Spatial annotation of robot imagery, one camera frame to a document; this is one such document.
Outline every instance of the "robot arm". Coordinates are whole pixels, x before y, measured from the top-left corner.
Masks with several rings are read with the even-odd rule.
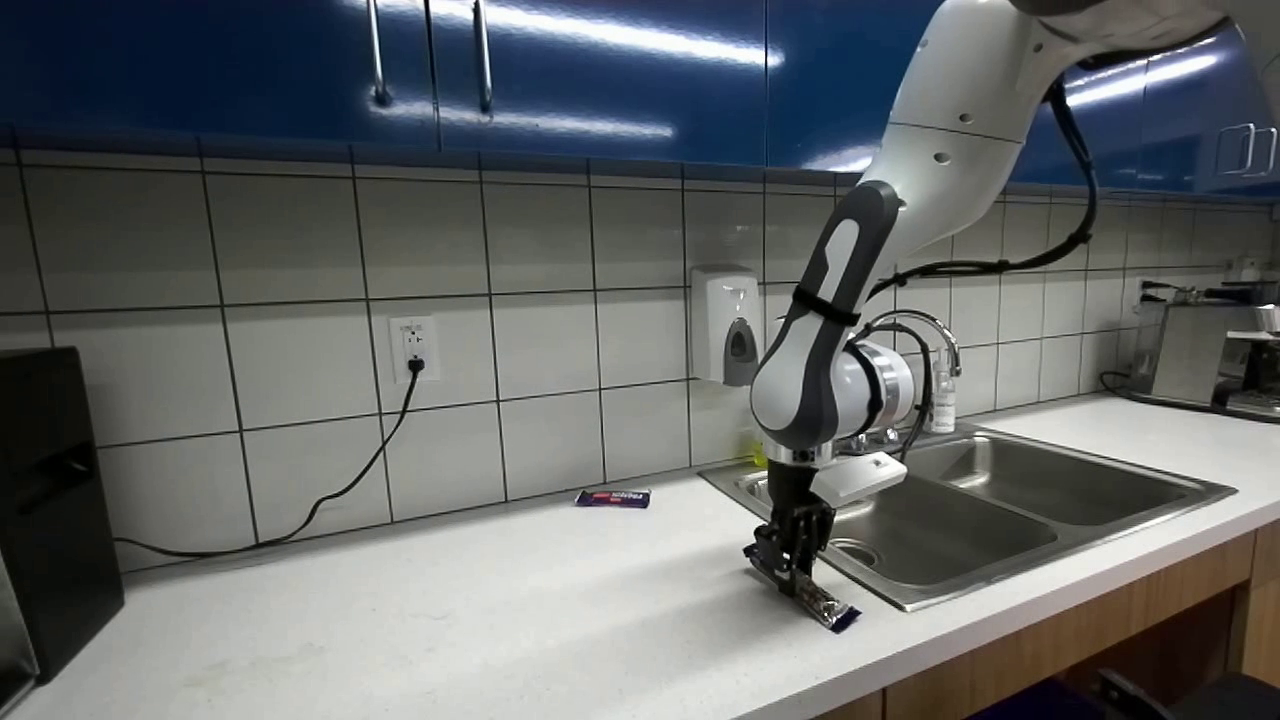
[[[854,340],[859,306],[902,255],[974,225],[1009,185],[1027,126],[1062,70],[1158,51],[1236,20],[1280,104],[1274,0],[945,0],[894,93],[875,166],[836,206],[750,380],[757,423],[775,442],[773,520],[750,565],[800,604],[836,509],[813,491],[827,446],[883,427],[909,380]]]

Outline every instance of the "small object on counter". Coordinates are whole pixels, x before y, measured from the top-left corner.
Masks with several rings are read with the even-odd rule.
[[[646,509],[646,491],[580,491],[574,509]]]

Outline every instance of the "white tile wall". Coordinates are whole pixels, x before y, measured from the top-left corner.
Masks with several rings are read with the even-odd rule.
[[[53,335],[79,348],[100,446],[235,427],[214,312],[53,315]]]
[[[489,185],[493,293],[591,289],[588,190]]]
[[[605,475],[687,469],[687,384],[605,393]]]
[[[759,275],[759,220],[759,192],[685,192],[687,268],[747,268]]]
[[[479,185],[361,179],[366,297],[489,293]]]
[[[0,354],[46,348],[44,315],[0,315]]]
[[[206,175],[227,306],[363,297],[351,179]]]
[[[685,293],[598,293],[598,380],[685,380]]]
[[[494,403],[410,413],[389,448],[395,520],[501,503],[501,457]]]
[[[249,434],[245,448],[258,536],[271,540],[290,531],[320,498],[346,488],[377,453],[377,446],[377,416]],[[329,536],[389,520],[389,475],[384,461],[377,461],[366,469],[366,482],[346,498],[323,503],[313,529],[304,529],[304,536]]]
[[[14,170],[0,170],[0,312],[38,312],[38,275]]]
[[[361,306],[230,307],[245,427],[377,413]]]
[[[245,453],[235,438],[131,446],[100,453],[113,531],[175,553],[250,544]],[[168,565],[125,547],[131,567]]]
[[[198,175],[31,170],[29,190],[53,307],[214,306]]]
[[[542,498],[605,482],[598,397],[502,403],[507,498]]]
[[[598,384],[591,297],[494,297],[501,397],[580,393]]]
[[[687,380],[687,268],[762,271],[779,315],[833,200],[827,179],[31,152],[0,170],[0,348],[44,348],[53,327],[82,354],[113,517],[175,547],[284,531],[371,457],[403,393],[390,315],[435,319],[441,380],[315,531],[732,464],[759,434],[744,390]],[[926,262],[1027,255],[1073,212],[1009,198]],[[1134,280],[1214,280],[1259,249],[1274,249],[1262,209],[1104,200],[1066,268],[926,280],[862,312],[948,319],[958,413],[986,413],[1097,390],[1140,343]]]
[[[795,285],[802,275],[802,265],[813,255],[813,244],[821,241],[836,200],[833,192],[769,192],[769,225],[762,225],[762,253],[769,268],[762,280],[788,280]]]
[[[371,306],[371,348],[377,348],[377,384],[384,413],[403,403],[403,374],[390,365],[390,319],[435,319],[441,356],[435,375],[418,380],[410,393],[410,407],[441,407],[441,403],[493,403],[493,312],[485,297],[465,300],[377,300]]]
[[[678,185],[596,190],[591,231],[598,289],[685,285]]]

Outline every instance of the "black cable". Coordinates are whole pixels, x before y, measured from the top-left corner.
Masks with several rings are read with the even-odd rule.
[[[912,446],[923,438],[923,423],[926,423],[926,413],[933,413],[933,354],[926,354],[926,340],[923,340],[914,327],[900,324],[900,319],[868,324],[862,335],[873,335],[873,334],[902,334],[902,335],[912,335],[914,348],[918,348],[923,393],[918,393],[918,403],[914,403],[914,423],[912,423],[909,438],[894,446],[894,461],[909,461],[909,453],[912,453]]]
[[[1004,271],[1027,271],[1027,268],[1045,268],[1045,265],[1056,265],[1062,255],[1073,255],[1076,249],[1085,249],[1090,241],[1090,225],[1097,225],[1097,170],[1090,170],[1090,158],[1087,158],[1087,142],[1076,126],[1076,114],[1066,104],[1066,88],[1062,80],[1056,80],[1046,88],[1046,109],[1050,109],[1050,119],[1062,136],[1062,144],[1073,150],[1076,166],[1079,166],[1079,175],[1085,175],[1085,190],[1087,190],[1087,206],[1085,206],[1085,217],[1079,225],[1073,228],[1073,237],[1062,237],[1056,249],[1038,253],[1038,255],[1027,255],[1027,262],[938,262],[938,265],[918,265],[918,268],[909,268],[909,271],[894,271],[894,275],[883,275],[873,297],[889,293],[889,289],[902,289],[909,280],[914,275],[1004,275]]]
[[[399,423],[406,422],[406,403],[410,403],[410,393],[416,393],[416,380],[423,375],[423,362],[406,362],[406,390],[403,390],[403,402],[399,402],[399,416],[390,423],[390,434],[377,446],[377,453],[366,457],[366,464],[336,491],[329,498],[315,498],[315,503],[307,509],[307,517],[284,531],[284,536],[271,536],[271,540],[258,540],[258,544],[245,544],[245,547],[223,547],[223,553],[182,553],[182,547],[164,547],[164,544],[143,544],[143,540],[131,540],[131,536],[113,536],[117,544],[128,544],[128,547],[143,547],[143,553],[155,553],[155,557],[175,557],[175,560],[214,560],[214,557],[245,557],[245,553],[258,553],[258,547],[279,547],[286,540],[295,540],[299,531],[307,531],[320,517],[323,503],[340,500],[340,498],[351,498],[363,475],[371,472],[371,464],[389,453],[389,446],[395,442]]]

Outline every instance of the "cabinet handle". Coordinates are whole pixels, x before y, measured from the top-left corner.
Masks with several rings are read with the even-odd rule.
[[[479,114],[493,114],[493,51],[489,51],[485,0],[476,0],[476,47],[479,47]]]
[[[1229,175],[1251,175],[1251,158],[1254,158],[1254,126],[1232,126],[1219,133],[1214,158],[1223,158],[1229,136],[1244,133],[1244,161],[1236,170],[1236,161],[1229,161]]]
[[[1262,170],[1262,175],[1273,175],[1280,166],[1280,127],[1273,126],[1273,127],[1262,127],[1262,136],[1273,136],[1273,152],[1268,152],[1268,170]]]
[[[379,15],[377,0],[363,0],[363,15],[366,15],[366,55],[371,55],[371,104],[389,109],[390,88],[389,88],[389,70],[384,70],[384,15]]]

